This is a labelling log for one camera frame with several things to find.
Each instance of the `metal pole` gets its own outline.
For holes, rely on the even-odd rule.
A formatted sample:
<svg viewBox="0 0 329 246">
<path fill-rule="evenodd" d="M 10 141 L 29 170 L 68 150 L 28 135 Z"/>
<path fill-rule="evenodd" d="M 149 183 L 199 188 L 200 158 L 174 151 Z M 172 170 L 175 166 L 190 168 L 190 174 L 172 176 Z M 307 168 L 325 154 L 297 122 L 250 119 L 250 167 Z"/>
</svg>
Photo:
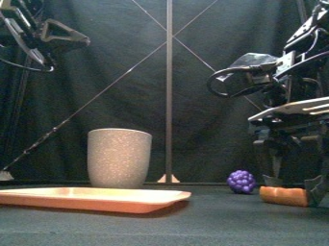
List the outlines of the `metal pole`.
<svg viewBox="0 0 329 246">
<path fill-rule="evenodd" d="M 165 183 L 172 179 L 172 0 L 167 0 Z"/>
</svg>

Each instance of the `speckled mug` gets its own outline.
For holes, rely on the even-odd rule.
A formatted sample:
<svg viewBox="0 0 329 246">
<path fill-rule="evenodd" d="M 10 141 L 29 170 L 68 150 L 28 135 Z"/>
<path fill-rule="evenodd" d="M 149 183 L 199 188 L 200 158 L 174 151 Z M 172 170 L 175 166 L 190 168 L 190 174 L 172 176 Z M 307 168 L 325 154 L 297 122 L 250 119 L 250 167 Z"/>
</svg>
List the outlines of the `speckled mug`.
<svg viewBox="0 0 329 246">
<path fill-rule="evenodd" d="M 147 178 L 151 135 L 131 129 L 97 129 L 87 137 L 91 185 L 139 188 Z"/>
</svg>

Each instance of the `purple toy grapes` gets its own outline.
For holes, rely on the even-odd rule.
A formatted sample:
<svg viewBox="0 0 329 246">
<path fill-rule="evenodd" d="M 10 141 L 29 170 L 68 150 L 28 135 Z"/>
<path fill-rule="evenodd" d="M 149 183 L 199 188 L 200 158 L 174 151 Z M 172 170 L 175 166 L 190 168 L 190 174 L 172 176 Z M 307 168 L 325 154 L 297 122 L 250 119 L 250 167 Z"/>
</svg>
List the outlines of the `purple toy grapes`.
<svg viewBox="0 0 329 246">
<path fill-rule="evenodd" d="M 238 170 L 230 174 L 227 184 L 234 193 L 250 194 L 255 187 L 255 180 L 247 171 Z"/>
</svg>

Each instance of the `wooden tray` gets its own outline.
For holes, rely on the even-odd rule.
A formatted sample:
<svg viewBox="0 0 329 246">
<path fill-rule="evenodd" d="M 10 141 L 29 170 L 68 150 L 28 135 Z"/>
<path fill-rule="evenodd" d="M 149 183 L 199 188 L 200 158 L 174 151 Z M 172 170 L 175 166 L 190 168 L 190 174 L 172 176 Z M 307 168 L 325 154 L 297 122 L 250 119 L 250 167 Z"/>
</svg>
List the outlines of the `wooden tray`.
<svg viewBox="0 0 329 246">
<path fill-rule="evenodd" d="M 152 189 L 50 187 L 0 190 L 0 204 L 58 209 L 147 213 L 190 197 L 190 192 Z"/>
</svg>

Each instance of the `black fabric backdrop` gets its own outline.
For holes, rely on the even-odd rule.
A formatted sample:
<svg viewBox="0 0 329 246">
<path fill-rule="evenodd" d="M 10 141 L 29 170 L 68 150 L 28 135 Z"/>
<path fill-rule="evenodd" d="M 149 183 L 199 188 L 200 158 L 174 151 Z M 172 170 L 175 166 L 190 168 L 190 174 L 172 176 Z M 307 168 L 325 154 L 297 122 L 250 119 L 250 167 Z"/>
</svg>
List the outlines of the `black fabric backdrop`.
<svg viewBox="0 0 329 246">
<path fill-rule="evenodd" d="M 10 132 L 10 117 L 1 119 L 2 145 L 12 140 L 2 165 L 113 84 L 10 171 L 17 179 L 85 181 L 88 131 L 129 128 L 152 135 L 148 181 L 156 181 L 165 172 L 167 1 L 45 1 L 46 17 L 84 33 L 91 44 L 60 56 L 50 74 L 28 74 Z M 206 81 L 244 53 L 281 55 L 301 26 L 297 1 L 175 0 L 172 23 L 174 174 L 182 182 L 222 183 L 243 168 L 259 180 L 247 118 L 262 110 L 260 95 L 247 97 L 256 107 L 244 97 L 219 99 Z M 9 85 L 10 74 L 1 76 L 1 87 L 16 95 Z M 2 99 L 6 111 L 13 101 Z M 311 170 L 311 164 L 287 170 L 293 182 Z"/>
</svg>

